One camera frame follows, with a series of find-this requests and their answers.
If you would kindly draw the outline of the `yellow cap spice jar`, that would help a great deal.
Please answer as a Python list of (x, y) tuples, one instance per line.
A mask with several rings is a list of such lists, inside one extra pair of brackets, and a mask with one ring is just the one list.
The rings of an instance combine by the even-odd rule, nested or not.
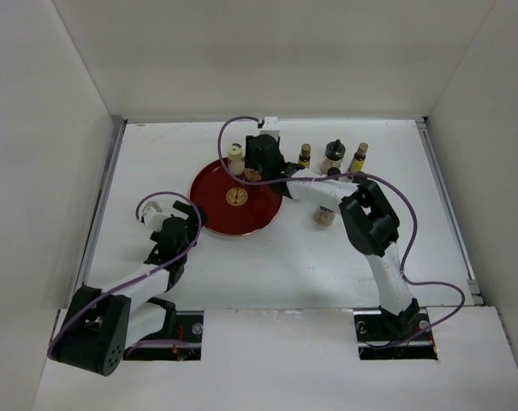
[(234, 176), (241, 176), (245, 170), (245, 158), (242, 146), (232, 143), (228, 149), (228, 168)]

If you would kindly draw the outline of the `pink cap spice jar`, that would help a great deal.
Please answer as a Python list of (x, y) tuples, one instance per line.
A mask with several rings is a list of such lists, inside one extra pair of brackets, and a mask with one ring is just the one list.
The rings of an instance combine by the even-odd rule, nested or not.
[(248, 182), (260, 182), (262, 180), (261, 174), (254, 169), (245, 168), (244, 177)]

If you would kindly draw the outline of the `black knob glass jar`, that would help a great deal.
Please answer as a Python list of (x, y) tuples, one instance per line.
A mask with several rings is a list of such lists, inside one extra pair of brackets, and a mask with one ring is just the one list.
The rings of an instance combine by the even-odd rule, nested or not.
[(336, 213), (331, 209), (318, 205), (313, 213), (313, 221), (323, 227), (329, 227), (333, 224)]

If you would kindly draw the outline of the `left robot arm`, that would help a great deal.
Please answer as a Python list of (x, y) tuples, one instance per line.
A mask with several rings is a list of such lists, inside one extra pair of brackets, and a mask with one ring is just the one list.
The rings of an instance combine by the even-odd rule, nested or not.
[(142, 212), (153, 247), (137, 272), (106, 289), (83, 285), (75, 292), (48, 348), (49, 360), (109, 376), (143, 349), (165, 348), (180, 356), (196, 348), (176, 305), (162, 295), (181, 279), (207, 216), (190, 200), (173, 207), (179, 216), (163, 213), (152, 202)]

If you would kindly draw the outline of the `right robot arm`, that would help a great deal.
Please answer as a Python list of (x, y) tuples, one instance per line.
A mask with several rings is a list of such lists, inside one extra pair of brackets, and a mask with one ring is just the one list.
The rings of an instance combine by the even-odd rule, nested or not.
[(400, 273), (400, 220), (379, 185), (364, 176), (356, 183), (327, 179), (287, 162), (279, 140), (268, 134), (248, 136), (245, 148), (246, 167), (257, 171), (275, 193), (310, 202), (342, 217), (350, 244), (371, 267), (384, 333), (395, 339), (409, 333), (419, 305)]

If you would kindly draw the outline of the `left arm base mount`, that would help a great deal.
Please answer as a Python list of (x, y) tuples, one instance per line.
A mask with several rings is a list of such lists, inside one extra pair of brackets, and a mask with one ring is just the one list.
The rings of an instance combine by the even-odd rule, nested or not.
[(131, 344), (129, 361), (194, 361), (201, 359), (204, 335), (203, 311), (178, 311), (168, 325)]

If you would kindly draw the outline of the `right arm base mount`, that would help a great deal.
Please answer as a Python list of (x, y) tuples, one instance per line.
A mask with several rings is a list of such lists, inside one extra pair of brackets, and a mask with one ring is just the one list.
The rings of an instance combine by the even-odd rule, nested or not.
[(430, 325), (425, 309), (403, 332), (389, 331), (379, 310), (354, 311), (354, 326), (361, 360), (437, 360), (437, 346), (431, 331), (411, 336)]

